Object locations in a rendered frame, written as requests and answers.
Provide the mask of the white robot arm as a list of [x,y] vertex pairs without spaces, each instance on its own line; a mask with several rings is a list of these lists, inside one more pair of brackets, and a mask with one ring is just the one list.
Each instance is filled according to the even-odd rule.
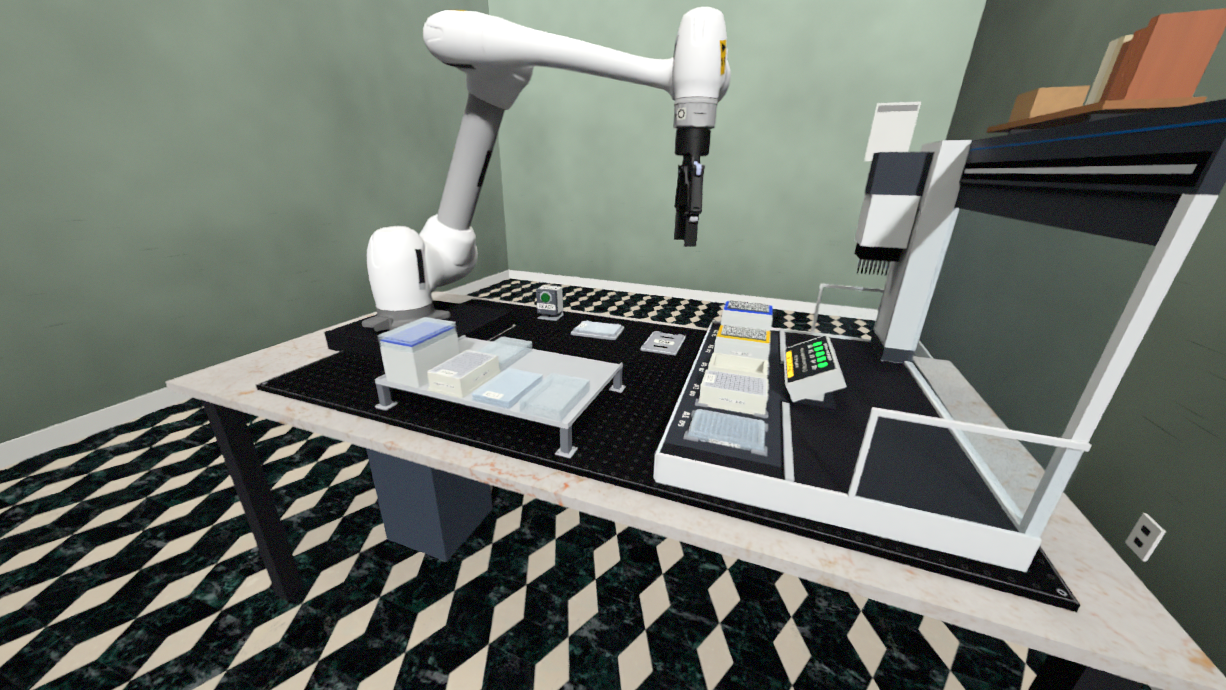
[[395,226],[370,237],[367,268],[378,316],[362,326],[376,332],[421,317],[450,317],[449,311],[434,309],[432,292],[474,268],[474,208],[504,112],[528,85],[532,66],[664,89],[676,99],[676,129],[714,129],[718,100],[729,87],[725,17],[709,7],[693,9],[680,20],[674,61],[638,58],[461,10],[432,15],[423,37],[434,58],[466,74],[470,96],[438,214],[421,235]]

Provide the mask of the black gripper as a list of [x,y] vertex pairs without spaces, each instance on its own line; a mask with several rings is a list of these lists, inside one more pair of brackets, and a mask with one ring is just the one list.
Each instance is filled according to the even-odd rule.
[[698,221],[699,214],[702,213],[705,169],[705,165],[700,165],[700,156],[709,154],[710,138],[711,130],[709,129],[676,130],[676,154],[685,156],[683,156],[682,165],[678,165],[674,240],[684,240],[684,248],[696,248],[698,243]]

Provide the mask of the white ready key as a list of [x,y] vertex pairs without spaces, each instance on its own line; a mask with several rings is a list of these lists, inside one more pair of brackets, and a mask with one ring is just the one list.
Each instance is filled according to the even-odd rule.
[[562,287],[541,286],[536,289],[538,319],[557,321],[563,316]]

